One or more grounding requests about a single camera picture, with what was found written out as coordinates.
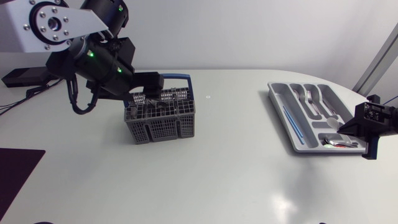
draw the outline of green led light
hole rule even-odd
[[[87,51],[87,55],[90,56],[90,57],[94,57],[94,53],[91,50]]]

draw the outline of white wall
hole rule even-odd
[[[67,2],[80,7],[83,1]],[[120,37],[129,36],[136,46],[137,69],[269,68],[314,75],[348,88],[398,22],[396,0],[126,3],[130,21]],[[0,72],[45,61],[37,54],[9,56],[0,54]]]

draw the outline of fork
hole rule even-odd
[[[307,97],[308,97],[308,102],[311,104],[311,106],[312,106],[312,108],[315,110],[315,112],[317,112],[317,115],[320,115],[321,112],[319,112],[319,109],[318,109],[317,106],[313,103],[312,94],[311,94],[311,91],[310,91],[310,90],[307,91]]]

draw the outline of bolt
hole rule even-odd
[[[24,25],[24,30],[26,30],[26,31],[30,30],[30,25],[25,24],[25,25]]]

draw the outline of blue basket handle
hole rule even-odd
[[[192,90],[192,82],[191,82],[191,76],[187,74],[177,74],[177,73],[166,73],[166,74],[161,74],[164,79],[185,79],[188,81],[188,89],[189,89],[189,95],[191,96],[191,100],[194,100],[193,97],[193,90]],[[129,102],[124,100],[124,107],[127,108],[129,107]]]

